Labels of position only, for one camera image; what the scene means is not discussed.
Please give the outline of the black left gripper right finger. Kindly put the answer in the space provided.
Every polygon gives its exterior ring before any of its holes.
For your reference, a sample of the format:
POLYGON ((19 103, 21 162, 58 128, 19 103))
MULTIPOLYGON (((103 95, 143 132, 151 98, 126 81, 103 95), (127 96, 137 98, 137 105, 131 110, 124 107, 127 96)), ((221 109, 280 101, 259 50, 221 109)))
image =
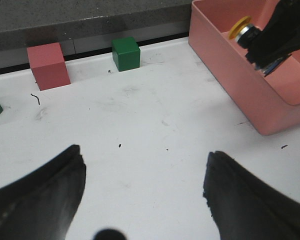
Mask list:
POLYGON ((300 240, 300 203, 222 151, 208 155, 203 197, 222 240, 300 240))

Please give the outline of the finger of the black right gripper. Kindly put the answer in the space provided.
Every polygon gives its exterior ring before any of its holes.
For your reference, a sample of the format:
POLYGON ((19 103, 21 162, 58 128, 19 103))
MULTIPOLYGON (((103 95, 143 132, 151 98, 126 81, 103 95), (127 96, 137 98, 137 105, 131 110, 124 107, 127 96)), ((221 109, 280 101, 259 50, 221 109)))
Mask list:
POLYGON ((274 12, 248 47, 246 58, 260 68, 300 50, 300 0, 280 0, 274 12))

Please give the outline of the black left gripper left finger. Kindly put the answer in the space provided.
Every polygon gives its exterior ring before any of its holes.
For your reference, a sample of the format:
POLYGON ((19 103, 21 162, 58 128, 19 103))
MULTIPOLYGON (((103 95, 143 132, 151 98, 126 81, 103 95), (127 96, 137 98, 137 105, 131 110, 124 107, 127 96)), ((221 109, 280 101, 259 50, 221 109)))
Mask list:
POLYGON ((79 145, 0 188, 0 240, 65 239, 86 185, 79 145))

